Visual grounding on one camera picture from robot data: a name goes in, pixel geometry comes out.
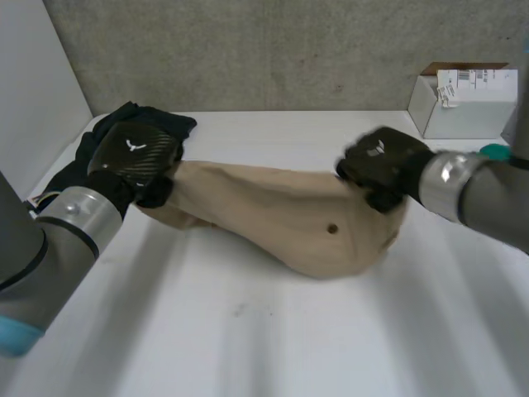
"black cloth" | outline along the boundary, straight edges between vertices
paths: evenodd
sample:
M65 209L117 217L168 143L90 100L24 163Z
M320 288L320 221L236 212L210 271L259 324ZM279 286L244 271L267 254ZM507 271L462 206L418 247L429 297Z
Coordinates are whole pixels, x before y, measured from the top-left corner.
M179 116L150 106L138 106L127 102L115 112L105 116L96 123L91 132L85 132L81 143L75 152L75 160L66 165L48 183L44 194L61 192L70 186L84 186L88 181L88 164L101 141L110 129L122 121L134 122L159 128L179 142L185 141L189 133L197 126L195 119ZM179 152L180 160L183 151ZM42 211L55 197L42 200L37 206L37 211Z

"white table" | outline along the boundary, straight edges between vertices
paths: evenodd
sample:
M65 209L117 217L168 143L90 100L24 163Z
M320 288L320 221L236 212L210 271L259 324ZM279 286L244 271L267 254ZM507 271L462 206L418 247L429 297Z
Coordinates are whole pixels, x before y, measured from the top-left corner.
M379 125L418 136L406 112L190 115L186 159L294 170L332 170ZM229 232L179 232L131 208L34 350L0 361L0 396L519 396L528 310L525 254L415 203L385 259L333 281Z

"white box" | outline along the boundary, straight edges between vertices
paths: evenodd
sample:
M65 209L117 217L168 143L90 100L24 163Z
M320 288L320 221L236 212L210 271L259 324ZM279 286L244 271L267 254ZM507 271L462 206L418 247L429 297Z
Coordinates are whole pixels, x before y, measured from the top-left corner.
M426 139L499 137L516 106L517 71L439 70L437 73L437 77L417 78L407 108L422 136Z

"concrete wall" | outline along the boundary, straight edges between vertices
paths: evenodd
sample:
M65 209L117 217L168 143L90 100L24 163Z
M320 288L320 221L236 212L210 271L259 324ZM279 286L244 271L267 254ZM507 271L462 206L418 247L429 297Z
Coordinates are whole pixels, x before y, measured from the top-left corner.
M523 59L526 0L45 0L95 114L404 109L432 61Z

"khaki pants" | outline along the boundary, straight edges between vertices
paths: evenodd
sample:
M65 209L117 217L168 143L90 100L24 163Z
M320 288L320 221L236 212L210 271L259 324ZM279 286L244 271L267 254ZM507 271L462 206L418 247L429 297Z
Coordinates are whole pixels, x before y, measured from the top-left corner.
M217 225L317 278L358 274L394 242L406 204L381 214L327 172L182 161L173 193L142 212L179 229Z

